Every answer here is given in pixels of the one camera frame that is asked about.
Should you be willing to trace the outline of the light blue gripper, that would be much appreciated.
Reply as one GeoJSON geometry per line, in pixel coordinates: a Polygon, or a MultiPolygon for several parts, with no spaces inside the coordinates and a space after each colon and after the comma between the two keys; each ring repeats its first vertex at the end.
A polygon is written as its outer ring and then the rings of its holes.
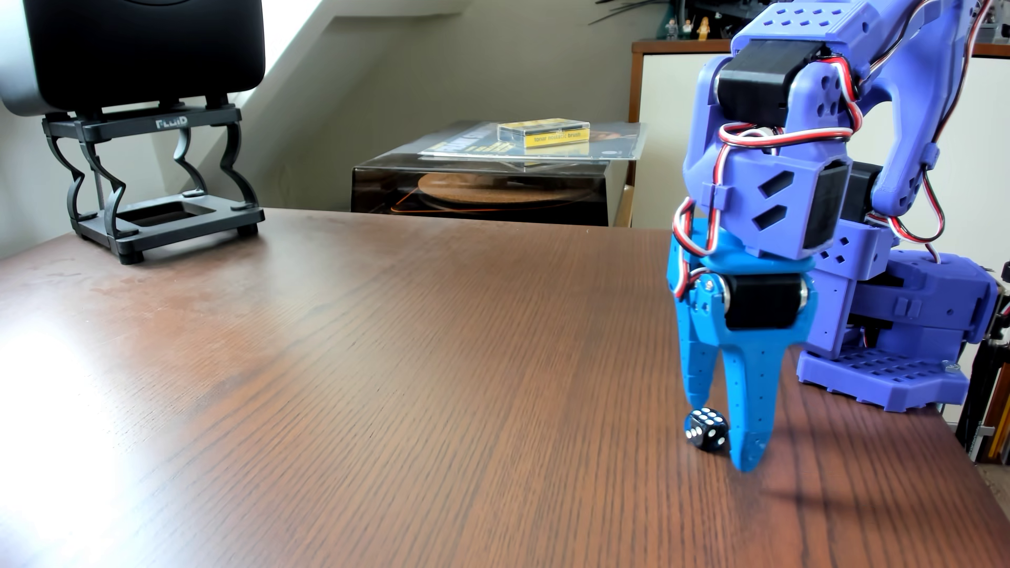
{"type": "Polygon", "coordinates": [[[802,342],[817,305],[812,257],[758,252],[724,228],[710,255],[671,239],[668,278],[675,298],[683,385],[688,403],[710,396],[722,351],[729,411],[729,455],[741,472],[761,462],[771,439],[783,356],[802,342]]]}

